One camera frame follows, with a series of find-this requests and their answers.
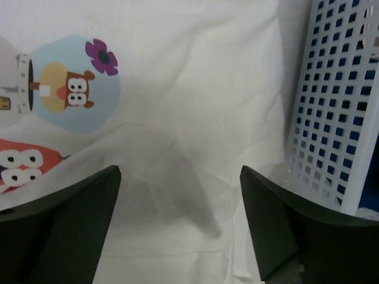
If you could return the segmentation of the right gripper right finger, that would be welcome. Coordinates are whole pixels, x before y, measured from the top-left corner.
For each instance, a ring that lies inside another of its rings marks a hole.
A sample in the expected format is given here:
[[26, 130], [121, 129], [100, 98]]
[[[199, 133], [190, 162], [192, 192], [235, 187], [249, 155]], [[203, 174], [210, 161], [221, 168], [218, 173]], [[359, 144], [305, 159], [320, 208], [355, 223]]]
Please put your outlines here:
[[263, 282], [378, 282], [377, 221], [315, 204], [248, 166], [240, 184]]

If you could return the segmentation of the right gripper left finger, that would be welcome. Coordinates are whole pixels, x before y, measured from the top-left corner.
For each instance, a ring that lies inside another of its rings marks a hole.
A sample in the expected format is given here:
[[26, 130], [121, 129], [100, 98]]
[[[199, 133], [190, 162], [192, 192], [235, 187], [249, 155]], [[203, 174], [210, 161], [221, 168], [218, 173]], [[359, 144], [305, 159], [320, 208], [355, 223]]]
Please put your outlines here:
[[118, 196], [109, 166], [1, 211], [1, 283], [92, 283]]

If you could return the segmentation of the white graphic print t shirt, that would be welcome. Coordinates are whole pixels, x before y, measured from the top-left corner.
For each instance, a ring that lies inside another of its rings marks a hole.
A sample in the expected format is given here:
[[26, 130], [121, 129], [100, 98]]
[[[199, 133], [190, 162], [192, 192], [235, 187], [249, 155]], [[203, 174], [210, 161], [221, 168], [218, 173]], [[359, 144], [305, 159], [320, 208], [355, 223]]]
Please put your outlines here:
[[1, 88], [15, 62], [96, 74], [92, 109], [3, 116], [1, 137], [63, 161], [1, 196], [40, 198], [122, 174], [95, 283], [259, 283], [244, 165], [284, 160], [310, 1], [2, 1]]

